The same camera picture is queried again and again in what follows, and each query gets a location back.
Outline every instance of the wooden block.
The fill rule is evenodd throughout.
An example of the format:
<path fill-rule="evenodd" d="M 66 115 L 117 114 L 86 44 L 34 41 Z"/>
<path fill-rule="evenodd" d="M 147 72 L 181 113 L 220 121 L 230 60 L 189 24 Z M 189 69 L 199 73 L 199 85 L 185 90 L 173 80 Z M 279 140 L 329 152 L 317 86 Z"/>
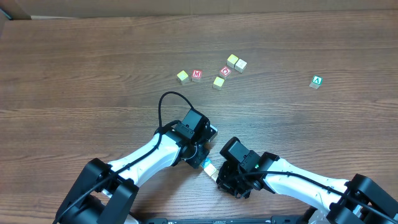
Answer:
<path fill-rule="evenodd" d="M 245 62 L 242 59 L 239 59 L 238 62 L 236 62 L 235 64 L 235 70 L 242 73 L 247 65 L 248 65 L 247 62 Z"/>
<path fill-rule="evenodd" d="M 182 70 L 180 73 L 177 74 L 177 79 L 180 81 L 182 85 L 189 82 L 189 76 L 184 70 Z"/>
<path fill-rule="evenodd" d="M 225 80 L 223 80 L 220 77 L 216 77 L 216 80 L 213 82 L 213 87 L 216 88 L 217 90 L 221 90 L 221 87 L 223 87 Z"/>
<path fill-rule="evenodd" d="M 194 71 L 192 71 L 192 81 L 200 82 L 202 73 L 203 73 L 202 70 L 194 70 Z"/>
<path fill-rule="evenodd" d="M 214 181 L 217 181 L 218 170 L 213 166 L 211 160 L 206 158 L 200 165 L 206 174 L 209 175 L 209 177 L 211 177 Z"/>
<path fill-rule="evenodd" d="M 228 76 L 231 74 L 231 69 L 229 69 L 227 66 L 224 66 L 221 70 L 220 70 L 220 77 L 227 79 Z"/>
<path fill-rule="evenodd" d="M 234 66 L 235 66 L 235 64 L 236 64 L 237 61 L 238 61 L 238 57 L 232 54 L 232 55 L 230 55 L 229 58 L 227 59 L 226 64 L 227 64 L 229 67 L 234 68 Z"/>
<path fill-rule="evenodd" d="M 318 89 L 322 85 L 323 78 L 316 75 L 313 76 L 310 87 Z"/>

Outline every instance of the black base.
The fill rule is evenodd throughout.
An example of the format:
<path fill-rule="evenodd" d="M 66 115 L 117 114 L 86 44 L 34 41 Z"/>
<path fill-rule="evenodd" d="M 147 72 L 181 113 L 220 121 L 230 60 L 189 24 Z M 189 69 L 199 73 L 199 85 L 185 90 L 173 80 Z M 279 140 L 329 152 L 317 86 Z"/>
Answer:
<path fill-rule="evenodd" d="M 165 218 L 151 218 L 141 221 L 141 224 L 300 224 L 299 215 L 276 215 L 271 218 L 212 218 L 167 220 Z"/>

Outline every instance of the wooden table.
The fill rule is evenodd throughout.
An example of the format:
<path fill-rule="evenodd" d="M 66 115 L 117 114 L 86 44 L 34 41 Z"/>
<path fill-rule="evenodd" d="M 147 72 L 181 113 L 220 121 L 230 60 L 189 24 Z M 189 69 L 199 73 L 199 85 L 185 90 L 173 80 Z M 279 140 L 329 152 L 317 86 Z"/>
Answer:
<path fill-rule="evenodd" d="M 230 54 L 248 62 L 224 89 Z M 176 74 L 204 70 L 181 86 Z M 315 90 L 314 75 L 324 78 Z M 375 180 L 398 199 L 398 11 L 7 22 L 0 39 L 0 222 L 50 223 L 83 166 L 143 146 L 166 91 L 219 129 L 317 174 Z M 164 101 L 164 123 L 188 105 Z M 136 216 L 268 217 L 308 205 L 262 190 L 237 200 L 181 162 L 140 189 Z"/>

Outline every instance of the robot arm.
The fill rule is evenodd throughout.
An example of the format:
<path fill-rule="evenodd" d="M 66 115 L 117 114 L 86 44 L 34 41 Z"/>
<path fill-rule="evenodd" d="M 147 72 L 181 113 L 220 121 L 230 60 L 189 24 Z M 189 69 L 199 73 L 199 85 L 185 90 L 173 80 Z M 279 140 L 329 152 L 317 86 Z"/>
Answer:
<path fill-rule="evenodd" d="M 82 170 L 65 197 L 55 220 L 62 224 L 137 223 L 129 215 L 129 211 L 139 187 L 156 172 L 164 167 L 175 166 L 182 159 L 197 169 L 209 153 L 204 147 L 205 143 L 212 141 L 217 132 L 206 116 L 191 109 L 183 121 L 175 121 L 160 128 L 152 140 L 132 154 L 108 164 L 93 159 Z M 115 178 L 95 189 L 96 192 L 102 192 L 110 198 L 106 206 L 92 195 L 74 204 L 95 184 L 126 166 L 128 168 Z"/>
<path fill-rule="evenodd" d="M 398 220 L 398 202 L 371 179 L 332 179 L 299 169 L 277 155 L 259 156 L 233 137 L 220 154 L 226 159 L 216 183 L 237 198 L 252 189 L 297 198 L 312 207 L 300 223 L 390 224 Z M 373 210 L 362 210 L 371 203 Z"/>
<path fill-rule="evenodd" d="M 323 177 L 295 167 L 285 159 L 281 158 L 274 161 L 268 168 L 268 171 L 287 171 L 300 174 L 325 186 L 330 186 L 341 193 L 344 193 L 347 189 L 345 183 L 347 183 L 348 180 Z M 330 211 L 329 207 L 332 203 L 337 203 L 341 198 L 341 196 L 331 194 L 327 189 L 323 189 L 299 177 L 269 174 L 265 176 L 263 181 L 273 192 L 297 198 L 317 208 L 324 214 L 327 214 Z"/>

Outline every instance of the wall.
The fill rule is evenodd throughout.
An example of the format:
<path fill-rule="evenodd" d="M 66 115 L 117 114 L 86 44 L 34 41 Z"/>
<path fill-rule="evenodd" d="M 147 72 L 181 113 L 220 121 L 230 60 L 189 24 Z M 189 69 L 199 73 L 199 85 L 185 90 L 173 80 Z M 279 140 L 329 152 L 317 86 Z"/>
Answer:
<path fill-rule="evenodd" d="M 3 13 L 0 12 L 0 36 L 1 36 L 2 29 L 3 29 L 6 21 L 8 21 L 7 17 Z"/>
<path fill-rule="evenodd" d="M 114 17 L 398 9 L 396 0 L 0 0 L 30 16 Z"/>
<path fill-rule="evenodd" d="M 0 8 L 6 11 L 13 19 L 30 19 L 30 16 L 22 10 L 16 0 L 0 0 Z"/>

